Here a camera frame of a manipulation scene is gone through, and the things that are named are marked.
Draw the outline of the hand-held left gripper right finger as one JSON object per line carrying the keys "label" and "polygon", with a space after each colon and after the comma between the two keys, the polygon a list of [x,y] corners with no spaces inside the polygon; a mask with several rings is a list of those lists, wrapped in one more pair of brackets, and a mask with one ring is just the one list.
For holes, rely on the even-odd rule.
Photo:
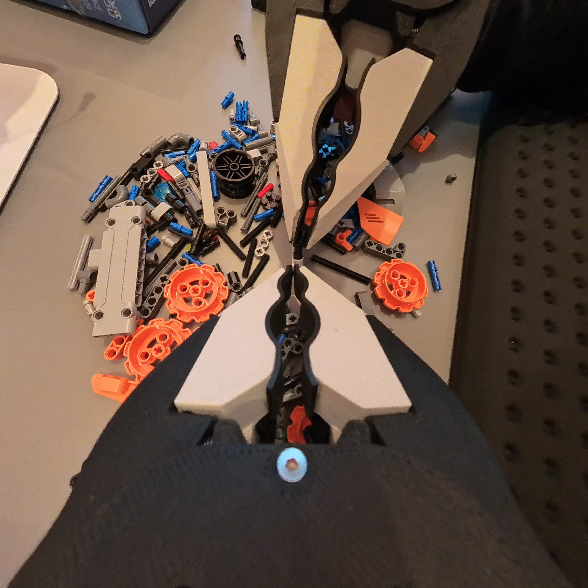
{"label": "hand-held left gripper right finger", "polygon": [[306,299],[320,319],[309,347],[311,369],[318,381],[315,412],[337,440],[351,420],[406,413],[412,403],[389,362],[370,318],[357,305],[307,268]]}

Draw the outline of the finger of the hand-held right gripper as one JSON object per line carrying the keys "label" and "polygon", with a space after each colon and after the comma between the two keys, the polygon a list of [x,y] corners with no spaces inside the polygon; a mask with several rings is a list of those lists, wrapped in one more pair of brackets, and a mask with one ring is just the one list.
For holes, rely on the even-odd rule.
{"label": "finger of the hand-held right gripper", "polygon": [[367,70],[359,92],[359,126],[352,145],[335,166],[307,248],[333,228],[387,166],[387,156],[432,64],[431,58],[404,48]]}
{"label": "finger of the hand-held right gripper", "polygon": [[295,19],[281,113],[275,123],[286,229],[296,251],[310,238],[305,224],[319,118],[340,82],[341,49],[324,19]]}

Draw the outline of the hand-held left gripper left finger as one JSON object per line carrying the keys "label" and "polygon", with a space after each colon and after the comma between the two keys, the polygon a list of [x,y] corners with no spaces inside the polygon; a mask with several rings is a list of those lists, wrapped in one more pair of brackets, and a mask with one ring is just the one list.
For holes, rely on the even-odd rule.
{"label": "hand-held left gripper left finger", "polygon": [[175,398],[180,412],[236,421],[248,442],[268,412],[266,387],[275,364],[275,343],[266,316],[278,301],[279,269],[220,315]]}

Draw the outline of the pile of plastic building pieces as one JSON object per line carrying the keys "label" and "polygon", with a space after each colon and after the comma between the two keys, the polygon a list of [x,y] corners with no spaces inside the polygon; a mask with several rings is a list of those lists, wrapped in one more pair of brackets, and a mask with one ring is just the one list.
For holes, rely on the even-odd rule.
{"label": "pile of plastic building pieces", "polygon": [[[165,274],[175,271],[181,259],[192,259],[192,263],[199,266],[206,264],[185,252],[184,245],[191,243],[196,246],[196,252],[201,253],[219,244],[223,226],[213,224],[208,227],[200,217],[202,207],[198,199],[199,169],[197,162],[190,159],[195,155],[204,162],[205,153],[196,150],[199,145],[198,141],[183,134],[169,139],[161,137],[141,153],[140,161],[125,175],[116,178],[106,176],[100,184],[100,190],[93,195],[92,210],[88,210],[91,213],[106,200],[113,204],[111,208],[127,200],[134,201],[146,212],[145,275],[136,327],[140,319],[171,317],[165,302],[159,300],[159,294],[155,294],[155,286],[163,283]],[[266,246],[272,238],[272,232],[266,231],[264,224],[260,224],[259,229],[262,233],[259,242],[261,247],[255,251],[257,254],[261,253],[261,257],[255,272],[249,275],[248,282],[241,283],[239,273],[225,275],[211,265],[229,281],[233,281],[230,286],[233,294],[224,310],[255,288],[255,280],[269,260]],[[291,413],[287,434],[289,443],[305,443],[305,431],[313,425],[315,416],[320,424],[326,424],[327,439],[331,434],[329,424],[315,412],[318,381],[311,369],[309,347],[319,332],[320,319],[315,307],[306,299],[308,281],[301,272],[302,268],[284,268],[285,273],[277,282],[280,298],[270,307],[266,316],[266,331],[275,343],[275,364],[266,387],[268,412],[254,426],[254,439],[260,442],[266,442],[267,437],[269,443],[273,442],[276,428],[283,427],[280,420],[281,410],[289,401],[298,402]],[[93,297],[94,284],[89,287],[84,299],[88,315],[90,310],[86,300],[92,302]],[[212,318],[219,319],[224,310],[206,320],[199,328],[195,328],[194,324],[188,324],[187,328],[194,334]],[[96,375],[105,375],[98,379],[99,384],[121,383],[115,379],[115,375]],[[96,394],[120,403],[130,396],[128,394],[120,401],[111,394]]]}

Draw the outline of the person's right forearm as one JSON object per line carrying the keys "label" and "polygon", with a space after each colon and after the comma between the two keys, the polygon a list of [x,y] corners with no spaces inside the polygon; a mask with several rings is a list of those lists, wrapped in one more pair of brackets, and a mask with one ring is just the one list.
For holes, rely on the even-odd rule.
{"label": "person's right forearm", "polygon": [[490,1],[457,87],[587,103],[587,1]]}

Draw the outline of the white panel piece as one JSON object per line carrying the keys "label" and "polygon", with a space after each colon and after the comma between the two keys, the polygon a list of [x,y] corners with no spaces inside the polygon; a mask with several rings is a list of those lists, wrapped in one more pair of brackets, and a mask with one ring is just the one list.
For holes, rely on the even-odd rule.
{"label": "white panel piece", "polygon": [[368,191],[369,199],[397,210],[400,210],[405,201],[405,186],[392,164],[382,170],[374,179]]}

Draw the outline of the orange panel piece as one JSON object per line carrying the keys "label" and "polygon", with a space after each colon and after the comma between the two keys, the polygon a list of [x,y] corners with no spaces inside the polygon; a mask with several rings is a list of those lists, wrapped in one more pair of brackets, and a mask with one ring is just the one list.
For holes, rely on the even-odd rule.
{"label": "orange panel piece", "polygon": [[361,228],[372,240],[389,246],[401,228],[404,217],[361,196],[357,199]]}

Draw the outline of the black spoked wheel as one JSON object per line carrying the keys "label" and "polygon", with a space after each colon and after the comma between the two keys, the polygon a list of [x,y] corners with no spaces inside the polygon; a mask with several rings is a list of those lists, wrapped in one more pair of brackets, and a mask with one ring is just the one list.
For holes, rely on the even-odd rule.
{"label": "black spoked wheel", "polygon": [[227,149],[217,154],[212,164],[217,186],[232,199],[244,199],[254,188],[254,159],[244,150]]}

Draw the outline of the blue cardboard kit box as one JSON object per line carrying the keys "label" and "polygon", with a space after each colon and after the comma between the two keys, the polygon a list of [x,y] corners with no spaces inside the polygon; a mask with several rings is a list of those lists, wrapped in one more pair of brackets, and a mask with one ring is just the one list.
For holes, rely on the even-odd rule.
{"label": "blue cardboard kit box", "polygon": [[96,22],[147,37],[184,1],[33,1],[86,22]]}

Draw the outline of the white book stand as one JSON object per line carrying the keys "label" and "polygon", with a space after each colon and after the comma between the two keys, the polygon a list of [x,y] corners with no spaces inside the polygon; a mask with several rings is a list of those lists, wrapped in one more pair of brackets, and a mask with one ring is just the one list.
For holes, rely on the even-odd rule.
{"label": "white book stand", "polygon": [[47,73],[1,63],[2,205],[17,181],[58,97],[58,86]]}

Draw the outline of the long grey frame piece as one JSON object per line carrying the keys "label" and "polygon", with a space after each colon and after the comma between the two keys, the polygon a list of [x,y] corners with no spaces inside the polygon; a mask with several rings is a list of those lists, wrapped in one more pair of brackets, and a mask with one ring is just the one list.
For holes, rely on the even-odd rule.
{"label": "long grey frame piece", "polygon": [[68,290],[82,294],[94,284],[89,304],[93,337],[132,334],[142,301],[146,263],[146,212],[134,201],[110,209],[99,249],[85,236],[70,275]]}

